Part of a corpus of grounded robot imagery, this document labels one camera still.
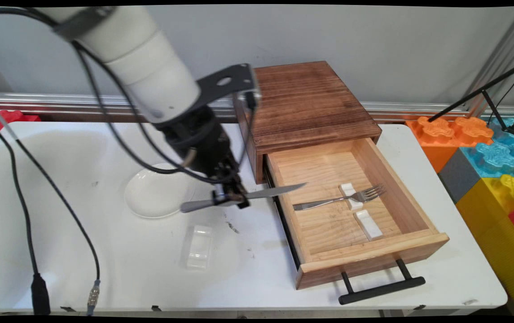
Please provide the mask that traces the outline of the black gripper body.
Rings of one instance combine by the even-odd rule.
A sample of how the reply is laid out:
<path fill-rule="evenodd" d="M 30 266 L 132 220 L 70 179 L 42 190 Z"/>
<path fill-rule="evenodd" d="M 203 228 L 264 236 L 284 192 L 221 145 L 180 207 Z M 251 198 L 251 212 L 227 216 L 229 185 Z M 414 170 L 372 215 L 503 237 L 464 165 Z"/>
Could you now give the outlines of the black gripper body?
<path fill-rule="evenodd" d="M 238 163 L 230 139 L 208 106 L 187 111 L 167 122 L 157 123 L 173 151 L 189 163 L 177 163 L 180 170 L 202 173 L 209 181 L 230 181 L 237 177 Z"/>

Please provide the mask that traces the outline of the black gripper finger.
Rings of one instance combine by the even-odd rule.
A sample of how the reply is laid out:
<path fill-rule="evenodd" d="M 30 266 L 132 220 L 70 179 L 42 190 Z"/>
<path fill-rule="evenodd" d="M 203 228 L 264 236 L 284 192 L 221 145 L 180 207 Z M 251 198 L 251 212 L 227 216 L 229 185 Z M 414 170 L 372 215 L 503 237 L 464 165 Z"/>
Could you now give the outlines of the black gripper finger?
<path fill-rule="evenodd" d="M 226 183 L 215 183 L 213 184 L 214 190 L 212 191 L 212 203 L 213 205 L 222 205 L 231 201 L 228 184 Z"/>
<path fill-rule="evenodd" d="M 238 209 L 244 209 L 250 206 L 247 198 L 247 190 L 241 182 L 240 176 L 234 172 L 234 169 L 228 168 L 224 171 L 224 206 L 236 206 Z"/>

